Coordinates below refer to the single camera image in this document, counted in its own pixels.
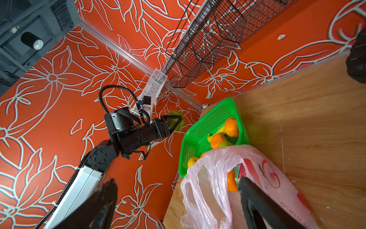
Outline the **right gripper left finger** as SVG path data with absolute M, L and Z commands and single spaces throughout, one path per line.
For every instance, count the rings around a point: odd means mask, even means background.
M 55 229 L 109 229 L 118 196 L 114 179 L 97 189 L 71 215 L 54 226 Z

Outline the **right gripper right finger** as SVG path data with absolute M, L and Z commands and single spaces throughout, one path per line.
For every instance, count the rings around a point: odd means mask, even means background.
M 249 229 L 266 229 L 267 226 L 273 229 L 304 228 L 249 178 L 240 179 L 238 190 Z

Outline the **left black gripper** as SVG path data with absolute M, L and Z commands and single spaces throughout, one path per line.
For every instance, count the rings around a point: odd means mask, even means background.
M 140 153 L 147 157 L 153 141 L 169 137 L 183 127 L 183 118 L 178 114 L 162 115 L 151 124 L 120 134 L 120 153 L 122 157 L 130 157 L 132 153 Z

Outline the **green fruit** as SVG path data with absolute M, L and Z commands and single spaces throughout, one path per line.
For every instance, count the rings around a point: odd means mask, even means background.
M 176 111 L 176 110 L 170 111 L 167 115 L 179 115 L 182 118 L 182 121 L 179 123 L 179 125 L 175 129 L 175 131 L 179 132 L 183 128 L 183 126 L 185 125 L 185 117 L 184 117 L 184 115 L 181 112 Z M 177 122 L 178 122 L 178 119 L 177 118 L 176 119 L 170 119 L 169 118 L 167 120 L 168 126 L 170 128 L 172 128 Z
M 234 146 L 234 144 L 229 142 L 228 140 L 224 140 L 220 143 L 219 148 L 230 147 L 230 146 Z

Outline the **pink plastic bag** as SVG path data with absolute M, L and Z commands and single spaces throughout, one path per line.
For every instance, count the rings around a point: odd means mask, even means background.
M 284 173 L 250 145 L 206 152 L 181 183 L 187 229 L 316 229 Z

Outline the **yellow orange mango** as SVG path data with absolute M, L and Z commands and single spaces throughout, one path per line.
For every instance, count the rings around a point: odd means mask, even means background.
M 194 163 L 196 163 L 200 158 L 199 157 L 192 157 L 187 162 L 187 167 L 191 167 Z

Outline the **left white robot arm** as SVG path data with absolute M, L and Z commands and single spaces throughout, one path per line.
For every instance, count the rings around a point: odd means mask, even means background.
M 124 107 L 109 112 L 103 101 L 106 89 L 117 88 L 129 92 L 135 100 L 138 116 Z M 128 88 L 107 85 L 99 91 L 99 101 L 105 111 L 104 120 L 109 139 L 102 141 L 87 153 L 76 168 L 52 209 L 36 224 L 46 229 L 108 229 L 111 226 L 118 189 L 114 179 L 98 188 L 111 162 L 118 156 L 126 159 L 133 153 L 146 160 L 153 141 L 169 137 L 183 122 L 180 115 L 162 115 L 150 119 L 142 108 L 146 100 L 138 100 Z

